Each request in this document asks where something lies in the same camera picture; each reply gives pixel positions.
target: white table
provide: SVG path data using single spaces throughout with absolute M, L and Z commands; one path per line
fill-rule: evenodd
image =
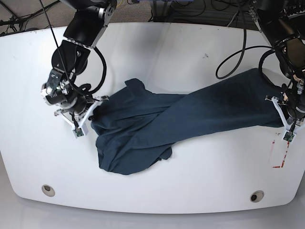
M 65 28 L 55 29 L 58 41 Z M 216 83 L 218 64 L 242 46 L 239 29 L 166 23 L 111 24 L 98 43 L 107 78 L 98 95 L 111 95 L 124 81 L 139 78 L 154 93 L 189 93 Z M 247 46 L 266 45 L 248 31 Z M 75 139 L 70 126 L 54 117 L 40 88 L 48 79 L 55 44 L 51 31 L 0 38 L 0 151 L 15 193 L 27 199 L 106 211 L 207 213 L 265 208 L 289 203 L 305 170 L 304 134 L 289 146 L 283 168 L 282 129 L 252 127 L 177 143 L 169 160 L 129 176 L 98 167 L 92 129 Z M 266 50 L 247 51 L 236 73 L 257 67 Z M 237 59 L 224 65 L 231 70 Z M 275 83 L 287 82 L 273 56 L 265 71 Z M 96 85 L 102 74 L 92 52 L 77 83 Z M 41 187 L 50 185 L 48 197 Z M 250 195 L 262 190 L 262 201 Z

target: crumpled fabric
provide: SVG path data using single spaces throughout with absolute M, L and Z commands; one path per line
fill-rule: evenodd
M 99 167 L 129 175 L 172 154 L 188 138 L 250 126 L 283 126 L 266 95 L 281 94 L 251 69 L 196 92 L 154 94 L 138 79 L 93 112 Z

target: gray carpet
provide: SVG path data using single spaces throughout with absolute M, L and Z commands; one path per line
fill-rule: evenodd
M 55 0 L 42 0 L 44 6 Z M 41 8 L 38 0 L 2 0 L 17 16 L 34 13 Z M 47 12 L 50 22 L 54 27 L 67 26 L 74 16 L 75 10 L 62 2 L 50 8 Z M 0 5 L 0 20 L 8 21 L 11 15 Z M 123 0 L 121 6 L 115 11 L 111 22 L 144 22 L 151 17 L 151 7 L 148 1 L 141 1 L 139 4 L 129 5 Z M 44 29 L 48 26 L 45 16 L 42 14 L 31 19 L 26 28 Z M 0 26 L 0 33 L 6 31 L 7 26 Z

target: dark blue cloth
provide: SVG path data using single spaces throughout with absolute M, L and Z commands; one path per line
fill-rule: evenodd
M 188 138 L 255 125 L 280 127 L 266 95 L 281 94 L 257 69 L 188 95 L 154 94 L 137 79 L 93 112 L 92 128 L 100 168 L 124 175 L 147 169 L 172 154 L 171 146 Z

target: circular grommet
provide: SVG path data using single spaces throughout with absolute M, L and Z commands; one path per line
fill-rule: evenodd
M 264 192 L 263 191 L 256 191 L 250 196 L 250 201 L 253 203 L 257 203 L 261 201 L 264 197 Z
M 54 191 L 54 189 L 53 189 L 51 186 L 49 186 L 49 185 L 43 185 L 43 186 L 41 187 L 41 189 L 42 189 L 42 192 L 43 192 L 45 195 L 47 195 L 47 196 L 49 196 L 49 197 L 55 196 L 55 191 Z

